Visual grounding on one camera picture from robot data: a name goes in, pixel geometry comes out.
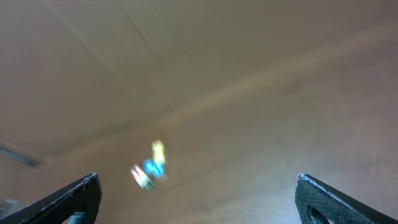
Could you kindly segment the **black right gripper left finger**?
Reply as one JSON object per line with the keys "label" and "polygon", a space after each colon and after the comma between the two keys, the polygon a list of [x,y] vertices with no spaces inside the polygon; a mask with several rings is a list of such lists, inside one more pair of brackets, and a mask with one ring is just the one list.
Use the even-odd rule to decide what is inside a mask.
{"label": "black right gripper left finger", "polygon": [[100,178],[92,172],[3,219],[5,224],[94,224],[100,209]]}

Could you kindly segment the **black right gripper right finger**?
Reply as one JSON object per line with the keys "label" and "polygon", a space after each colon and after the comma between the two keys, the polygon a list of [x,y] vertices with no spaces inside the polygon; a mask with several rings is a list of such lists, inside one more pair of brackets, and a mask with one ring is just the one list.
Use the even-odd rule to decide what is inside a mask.
{"label": "black right gripper right finger", "polygon": [[298,175],[295,204],[302,223],[390,223],[389,217],[308,174]]}

